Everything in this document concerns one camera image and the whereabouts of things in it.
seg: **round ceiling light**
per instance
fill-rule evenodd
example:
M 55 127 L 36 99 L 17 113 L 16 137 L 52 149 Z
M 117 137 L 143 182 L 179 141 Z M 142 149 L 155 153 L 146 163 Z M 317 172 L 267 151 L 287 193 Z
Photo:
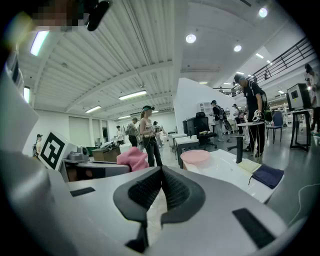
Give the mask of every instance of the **round ceiling light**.
M 241 45 L 237 45 L 236 47 L 234 47 L 234 51 L 239 52 L 241 48 L 242 48 Z
M 188 34 L 185 38 L 185 40 L 189 43 L 192 44 L 196 41 L 196 36 L 194 34 Z
M 260 17 L 262 17 L 262 18 L 266 17 L 266 16 L 268 15 L 268 10 L 267 10 L 266 8 L 261 8 L 261 9 L 259 10 L 259 15 L 260 15 Z

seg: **blue chair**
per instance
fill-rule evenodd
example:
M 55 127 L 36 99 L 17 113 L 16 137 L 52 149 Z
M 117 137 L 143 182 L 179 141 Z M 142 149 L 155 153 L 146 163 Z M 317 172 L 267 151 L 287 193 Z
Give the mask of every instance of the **blue chair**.
M 275 144 L 275 136 L 276 136 L 276 129 L 280 129 L 280 142 L 282 139 L 282 125 L 284 123 L 284 119 L 282 117 L 282 112 L 281 111 L 277 111 L 274 113 L 273 117 L 272 117 L 274 126 L 267 126 L 267 132 L 266 132 L 266 140 L 268 140 L 268 135 L 269 135 L 269 129 L 273 130 L 273 144 Z

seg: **folded cloth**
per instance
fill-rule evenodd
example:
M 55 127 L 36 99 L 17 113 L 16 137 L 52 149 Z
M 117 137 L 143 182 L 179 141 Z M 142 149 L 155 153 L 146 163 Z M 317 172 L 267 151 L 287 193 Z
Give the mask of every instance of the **folded cloth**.
M 284 173 L 285 172 L 283 170 L 274 169 L 263 164 L 252 174 L 251 177 L 265 184 L 270 189 L 274 189 L 279 184 Z
M 132 172 L 148 168 L 149 164 L 146 161 L 148 154 L 142 153 L 140 150 L 133 146 L 126 151 L 116 157 L 116 163 L 118 165 L 129 165 Z

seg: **black t-shirt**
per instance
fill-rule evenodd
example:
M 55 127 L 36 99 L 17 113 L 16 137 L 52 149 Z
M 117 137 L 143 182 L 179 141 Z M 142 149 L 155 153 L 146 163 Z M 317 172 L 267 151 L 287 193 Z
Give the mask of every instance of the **black t-shirt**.
M 215 121 L 218 121 L 218 120 L 220 119 L 220 118 L 219 118 L 220 106 L 215 105 L 215 106 L 212 108 L 212 110 L 213 110 L 213 113 L 215 114 L 214 120 L 215 120 Z
M 258 109 L 258 100 L 256 95 L 261 94 L 260 87 L 255 82 L 248 81 L 247 86 L 243 88 L 243 94 L 244 97 L 246 97 L 249 113 L 255 112 Z

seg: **ceiling light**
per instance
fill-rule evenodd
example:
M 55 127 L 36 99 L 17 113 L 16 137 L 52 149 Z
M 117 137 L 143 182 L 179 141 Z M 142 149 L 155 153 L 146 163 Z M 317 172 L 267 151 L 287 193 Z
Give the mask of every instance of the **ceiling light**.
M 124 118 L 130 118 L 131 115 L 126 115 L 126 116 L 122 116 L 122 117 L 119 117 L 118 119 L 124 119 Z
M 196 36 L 194 34 L 188 34 L 185 38 L 185 40 L 189 43 L 192 44 L 196 41 Z
M 266 16 L 268 15 L 268 10 L 267 10 L 266 8 L 261 8 L 261 9 L 259 10 L 259 15 L 260 15 L 260 17 L 262 17 L 262 18 L 266 17 Z
M 38 56 L 38 53 L 41 49 L 42 44 L 44 43 L 47 35 L 48 35 L 49 31 L 39 31 L 36 36 L 35 39 L 33 41 L 30 53 L 33 54 L 34 56 Z
M 29 87 L 24 87 L 23 88 L 23 97 L 26 103 L 29 103 L 29 98 L 30 98 L 30 88 Z
M 100 108 L 101 108 L 101 106 L 95 106 L 94 108 L 91 108 L 91 109 L 87 110 L 86 113 L 90 113 L 90 112 L 98 110 Z
M 264 58 L 264 57 L 263 57 L 261 54 L 259 54 L 259 53 L 256 53 L 255 55 L 257 55 L 257 56 L 260 57 L 261 59 Z
M 239 51 L 241 51 L 241 45 L 237 45 L 236 47 L 234 47 L 234 51 L 235 52 L 239 52 Z
M 147 93 L 147 92 L 146 92 L 145 90 L 138 91 L 138 92 L 131 93 L 131 94 L 128 94 L 128 95 L 125 95 L 125 96 L 121 96 L 121 97 L 119 97 L 119 100 L 126 100 L 126 99 L 129 99 L 129 98 L 132 98 L 132 97 L 144 95 L 144 94 L 146 94 L 146 93 Z

